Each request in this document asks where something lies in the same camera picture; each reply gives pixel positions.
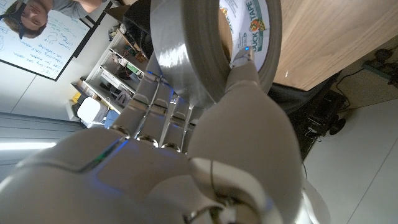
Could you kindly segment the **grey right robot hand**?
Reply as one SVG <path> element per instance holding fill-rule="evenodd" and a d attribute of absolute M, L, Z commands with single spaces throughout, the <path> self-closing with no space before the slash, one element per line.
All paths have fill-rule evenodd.
<path fill-rule="evenodd" d="M 2 223 L 293 223 L 302 199 L 299 146 L 261 89 L 251 47 L 186 153 L 112 128 L 82 130 L 20 161 L 1 182 Z"/>

